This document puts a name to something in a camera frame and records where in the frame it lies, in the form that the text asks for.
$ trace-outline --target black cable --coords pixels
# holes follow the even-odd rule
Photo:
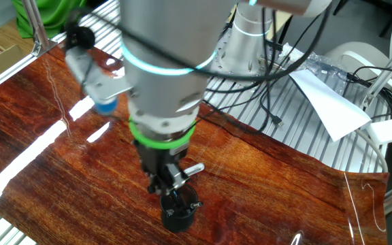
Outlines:
[[[305,28],[305,30],[302,32],[302,34],[299,36],[299,39],[296,41],[296,43],[293,45],[293,47],[291,48],[290,52],[285,56],[284,60],[281,62],[280,66],[282,67],[284,65],[284,62],[286,61],[286,58],[288,57],[288,59],[290,59],[290,54],[294,51],[294,49],[297,47],[297,45],[299,44],[300,40],[302,40],[302,38],[304,37],[304,35],[308,32],[308,30],[310,29],[310,27],[316,22],[316,20],[320,17],[321,14],[319,14],[318,16],[316,16],[316,18],[314,18],[314,20],[311,21],[311,23]]]
[[[229,22],[223,28],[222,33],[218,36],[218,40],[222,39],[222,37],[226,34],[226,32],[228,32],[228,30],[232,28],[233,22],[235,20],[235,14],[237,14],[237,7],[235,7],[234,9],[234,13],[232,14],[231,20],[229,20]]]
[[[382,71],[391,71],[392,72],[391,68],[374,67],[374,66],[363,66],[363,67],[360,67],[360,68],[356,69],[356,71],[353,73],[353,75],[346,82],[347,83],[360,83],[360,84],[365,85],[365,86],[370,86],[371,84],[368,84],[365,80],[360,80],[358,82],[354,82],[353,81],[353,78],[355,78],[355,76],[357,75],[358,71],[360,71],[362,69],[379,69],[379,70],[382,70]],[[383,89],[382,91],[380,91],[380,93],[382,93],[381,95],[385,96],[385,93],[387,94],[388,93],[387,91],[389,91],[389,90],[388,89]],[[374,120],[376,118],[380,118],[380,117],[383,117],[383,116],[392,116],[392,112],[389,112],[389,113],[386,113],[386,114],[382,114],[382,115],[373,116],[373,117],[371,117],[371,119]]]
[[[292,71],[295,71],[303,62],[306,61],[306,59],[311,54],[311,52],[314,50],[315,46],[317,45],[317,43],[320,40],[320,37],[321,37],[323,30],[325,28],[325,25],[327,23],[327,19],[329,18],[330,10],[331,10],[331,4],[329,4],[327,9],[325,10],[325,15],[324,15],[323,21],[322,21],[315,37],[314,37],[312,43],[310,44],[309,48],[306,50],[304,55],[300,59],[295,61],[293,64],[291,64],[287,69],[280,71],[278,73],[269,74],[267,76],[234,76],[234,75],[223,74],[223,73],[214,73],[214,72],[211,72],[205,68],[197,69],[194,65],[190,64],[189,62],[183,61],[182,59],[175,57],[174,55],[170,54],[169,52],[163,51],[161,48],[159,48],[157,45],[153,44],[152,42],[148,41],[147,39],[144,39],[143,37],[140,37],[139,35],[134,34],[132,31],[124,28],[122,25],[114,24],[114,23],[110,22],[109,20],[98,15],[97,13],[91,12],[91,10],[88,10],[86,8],[78,8],[74,11],[76,11],[80,14],[84,14],[84,15],[91,14],[91,15],[95,16],[96,18],[106,22],[107,24],[114,27],[115,29],[120,30],[124,36],[138,42],[140,45],[144,46],[147,50],[149,50],[159,56],[162,56],[164,59],[167,59],[168,61],[171,61],[179,66],[182,66],[183,68],[190,68],[195,72],[195,74],[198,74],[201,76],[217,76],[219,78],[225,78],[225,79],[230,79],[230,80],[255,81],[255,83],[250,86],[250,88],[254,88],[254,87],[258,86],[257,82],[262,82],[265,80],[274,80],[274,79],[281,78],[281,77],[284,77],[284,76],[290,74]],[[246,89],[240,89],[240,90],[234,91],[234,92],[235,93],[242,92],[245,90]],[[230,93],[230,91],[212,91],[212,92]]]

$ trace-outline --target wood grain surface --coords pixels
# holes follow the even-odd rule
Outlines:
[[[387,174],[334,170],[221,116],[198,124],[181,163],[206,164],[190,183],[204,206],[188,231],[167,231],[130,144],[125,96],[115,118],[89,110],[74,120],[80,87],[63,55],[56,47],[0,85],[0,172],[28,162],[0,215],[38,244],[292,244],[298,233],[303,244],[387,243]],[[112,58],[100,51],[95,59],[109,72],[121,65],[104,65]]]

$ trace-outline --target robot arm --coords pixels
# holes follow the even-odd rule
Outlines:
[[[250,0],[241,4],[317,16],[330,1]],[[125,28],[202,68],[217,55],[218,36],[226,17],[219,13],[227,13],[235,4],[236,0],[120,0],[120,15]],[[261,7],[255,7],[259,8],[255,13],[261,13]],[[75,38],[92,35],[93,32],[75,35]],[[186,156],[193,123],[206,89],[206,78],[196,76],[192,69],[178,67],[122,36],[125,76],[111,79],[102,74],[87,52],[94,42],[87,46],[80,43],[73,40],[68,31],[67,66],[100,114],[112,114],[118,104],[117,96],[126,93],[131,115],[129,127],[135,138],[133,145],[139,153],[142,170],[150,178],[149,193],[172,197],[174,210],[167,210],[167,217],[183,211],[194,212],[201,204],[181,200],[179,189],[191,175],[202,171],[203,165],[183,170],[179,162]]]

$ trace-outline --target glowing blue ring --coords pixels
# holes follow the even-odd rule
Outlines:
[[[136,67],[139,67],[140,69],[147,71],[152,74],[158,74],[158,75],[163,75],[163,76],[182,76],[191,73],[194,71],[194,69],[190,68],[182,68],[182,69],[170,69],[170,68],[162,68],[162,67],[157,67],[151,64],[147,64],[144,61],[141,61],[138,59],[134,54],[129,52],[128,48],[125,46],[123,42],[121,42],[120,47],[122,48],[122,54],[123,56],[133,65]],[[212,59],[216,56],[217,51],[214,51],[211,54],[211,57],[208,58],[208,60],[204,61],[200,65],[196,66],[196,69],[201,69],[207,66]]]
[[[236,25],[235,23],[233,23],[233,26],[234,26],[239,32],[241,32],[241,33],[243,33],[243,34],[245,34],[245,35],[251,36],[251,37],[261,37],[262,35],[265,35],[265,34],[269,33],[269,30],[267,30],[264,34],[252,34],[252,33],[247,33],[247,32],[245,32],[245,31],[241,30],[240,28],[237,27],[237,25]]]

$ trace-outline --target white cable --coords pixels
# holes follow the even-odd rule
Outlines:
[[[377,145],[375,145],[375,143],[372,141],[372,139],[370,139],[365,133],[363,133],[362,131],[360,131],[359,129],[355,130],[355,132],[361,136],[372,148],[373,150],[376,152],[376,154],[378,155],[378,158],[380,160],[380,164],[382,165],[382,170],[384,173],[388,173],[388,165],[387,165],[387,161],[385,160],[384,155],[381,153],[381,151],[379,150],[379,147],[377,147]]]

